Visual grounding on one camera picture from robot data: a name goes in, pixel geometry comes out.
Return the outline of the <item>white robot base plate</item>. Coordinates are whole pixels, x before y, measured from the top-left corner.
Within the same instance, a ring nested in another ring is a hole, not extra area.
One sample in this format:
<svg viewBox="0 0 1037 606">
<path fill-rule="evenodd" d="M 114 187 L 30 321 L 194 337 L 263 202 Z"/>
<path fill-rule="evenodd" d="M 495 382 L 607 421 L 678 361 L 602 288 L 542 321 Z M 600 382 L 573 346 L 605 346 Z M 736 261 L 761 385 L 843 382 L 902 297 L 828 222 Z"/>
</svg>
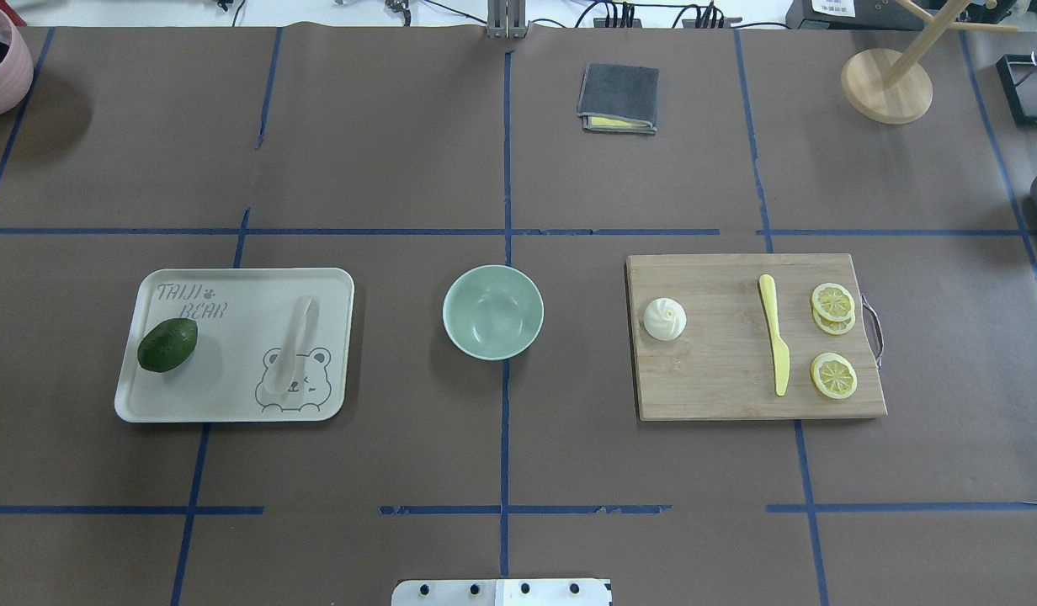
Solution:
<svg viewBox="0 0 1037 606">
<path fill-rule="evenodd" d="M 611 581 L 580 578 L 407 580 L 391 605 L 612 605 Z"/>
</svg>

